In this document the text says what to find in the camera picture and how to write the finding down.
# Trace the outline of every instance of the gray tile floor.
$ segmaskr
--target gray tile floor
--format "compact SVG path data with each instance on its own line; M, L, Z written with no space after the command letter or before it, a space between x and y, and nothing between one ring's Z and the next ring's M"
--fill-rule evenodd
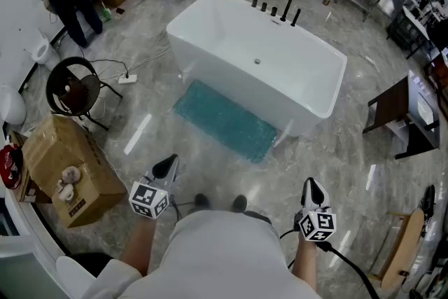
M126 1L122 5L125 13L113 13L103 34L84 50L85 57L122 60L130 67L156 55L168 47L160 44L166 38L159 41L168 22L194 1ZM260 1L266 1L269 8L276 6L281 10L287 2ZM424 272L440 238L447 203L447 123L442 118L440 150L394 160L400 144L388 130L361 134L368 118L366 104L403 78L409 69L420 74L420 65L415 59L406 60L402 50L386 40L388 20L381 13L374 11L362 22L363 14L343 0L329 6L324 6L321 0L293 0L289 18L298 7L302 9L298 20L301 27L318 34L347 55L344 80L331 117L309 134L287 138L272 148L262 163L249 163L172 111L186 87L168 50L135 71L139 76L137 84L118 85L114 78L109 79L124 100L118 103L114 94L102 90L105 105L99 99L93 116L101 117L105 106L101 121L111 129L105 132L92 124L89 128L128 188L158 160L178 153L181 168L174 189L178 202L190 201L195 193L203 192L215 208L225 209L236 195L243 193L253 210L272 219L279 233L291 229L294 213L300 208L304 180L309 176L318 179L330 193L337 212L339 228L331 240L333 246L366 271L374 264L386 236L396 235L398 224L386 211L411 212L425 187L433 183L437 199L435 217L428 235L421 240L418 264L413 266L412 276L402 289L379 289L382 298L397 295L406 298L404 291ZM59 51L62 57L81 54L70 39L63 40ZM94 66L101 71L109 64L96 62ZM122 70L121 65L113 64L101 77ZM28 116L23 130L39 123L49 112L44 93L47 77L48 71L41 68L32 76L24 93ZM133 150L125 155L124 147L148 114L152 115L148 126ZM100 221L65 230L50 205L40 208L71 251L105 251L115 257L123 250L137 219L123 200ZM182 207L184 213L187 210L188 206ZM175 220L174 210L168 209L158 221L151 268L158 266ZM296 235L282 240L288 262L297 242ZM318 261L318 292L323 298L346 298L348 293L352 293L351 298L368 297L356 273L335 256L319 252Z

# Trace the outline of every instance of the freestanding bathtub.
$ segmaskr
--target freestanding bathtub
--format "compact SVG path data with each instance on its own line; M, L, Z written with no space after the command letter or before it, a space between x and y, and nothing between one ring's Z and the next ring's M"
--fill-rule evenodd
M167 33L185 81L201 80L290 136L333 112L347 57L270 11L197 0Z

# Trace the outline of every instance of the teal bath mat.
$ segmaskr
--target teal bath mat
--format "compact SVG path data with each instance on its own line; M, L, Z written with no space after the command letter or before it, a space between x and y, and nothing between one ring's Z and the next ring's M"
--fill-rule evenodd
M200 81L193 81L174 111L253 163L263 160L277 130Z

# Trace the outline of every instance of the sneaker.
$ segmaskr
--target sneaker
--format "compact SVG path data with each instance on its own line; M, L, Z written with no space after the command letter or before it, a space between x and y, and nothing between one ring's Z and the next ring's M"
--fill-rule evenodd
M247 198L244 195L239 195L235 198L235 201L232 203L232 208L230 211L234 213L243 213L247 208Z
M195 207L210 208L210 201L206 197L206 195L203 195L202 193L198 193L195 196Z

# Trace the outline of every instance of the red object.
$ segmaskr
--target red object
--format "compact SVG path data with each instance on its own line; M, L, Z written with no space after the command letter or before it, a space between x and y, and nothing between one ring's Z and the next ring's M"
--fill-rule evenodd
M16 145L6 145L0 150L0 176L10 190L22 180L22 150Z

